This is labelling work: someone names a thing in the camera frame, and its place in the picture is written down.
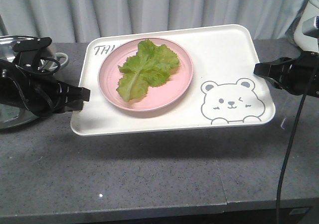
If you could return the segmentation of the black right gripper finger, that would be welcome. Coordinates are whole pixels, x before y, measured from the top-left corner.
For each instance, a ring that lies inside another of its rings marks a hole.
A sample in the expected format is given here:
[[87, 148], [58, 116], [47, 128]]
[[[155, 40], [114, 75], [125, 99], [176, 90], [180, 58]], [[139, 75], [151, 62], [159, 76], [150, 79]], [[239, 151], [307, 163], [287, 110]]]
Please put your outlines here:
[[297, 58], [281, 57], [275, 61], [255, 65], [253, 73], [263, 78], [279, 78], [288, 74]]
[[280, 90], [285, 90], [286, 89], [283, 76], [265, 77], [264, 79], [266, 81], [268, 81], [276, 89], [280, 89]]

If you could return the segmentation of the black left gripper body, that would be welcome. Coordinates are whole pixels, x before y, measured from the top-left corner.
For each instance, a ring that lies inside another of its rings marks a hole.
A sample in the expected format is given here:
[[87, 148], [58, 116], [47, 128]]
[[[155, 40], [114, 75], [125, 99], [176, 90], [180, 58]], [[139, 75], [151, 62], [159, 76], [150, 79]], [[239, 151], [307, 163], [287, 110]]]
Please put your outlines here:
[[21, 67], [4, 60], [0, 61], [0, 67], [7, 69], [6, 76], [15, 81], [25, 108], [37, 117], [48, 117], [53, 114], [56, 107], [65, 104], [62, 98], [57, 95], [58, 80], [53, 76], [59, 71], [61, 65], [55, 59], [51, 61], [57, 64], [53, 71], [39, 69], [34, 71], [30, 67]]

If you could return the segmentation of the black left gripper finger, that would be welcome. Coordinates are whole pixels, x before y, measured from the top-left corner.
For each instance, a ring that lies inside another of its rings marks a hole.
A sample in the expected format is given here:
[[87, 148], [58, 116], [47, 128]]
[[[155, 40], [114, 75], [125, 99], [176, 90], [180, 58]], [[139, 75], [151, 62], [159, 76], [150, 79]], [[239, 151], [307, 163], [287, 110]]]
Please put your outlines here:
[[90, 90], [84, 87], [76, 87], [62, 81], [58, 81], [57, 95], [64, 102], [72, 102], [82, 100], [88, 102], [90, 100]]
[[76, 100], [69, 102], [67, 104], [61, 104], [56, 107], [53, 113], [65, 113], [65, 112], [72, 112], [72, 111], [81, 111], [83, 109], [84, 102], [82, 100]]

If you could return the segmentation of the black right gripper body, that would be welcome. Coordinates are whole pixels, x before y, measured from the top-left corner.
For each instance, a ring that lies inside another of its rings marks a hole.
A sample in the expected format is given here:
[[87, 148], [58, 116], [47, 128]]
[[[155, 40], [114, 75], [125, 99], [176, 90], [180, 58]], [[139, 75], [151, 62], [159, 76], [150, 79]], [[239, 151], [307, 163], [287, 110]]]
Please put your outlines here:
[[303, 51], [298, 58], [284, 58], [279, 86], [292, 95], [319, 94], [319, 54]]

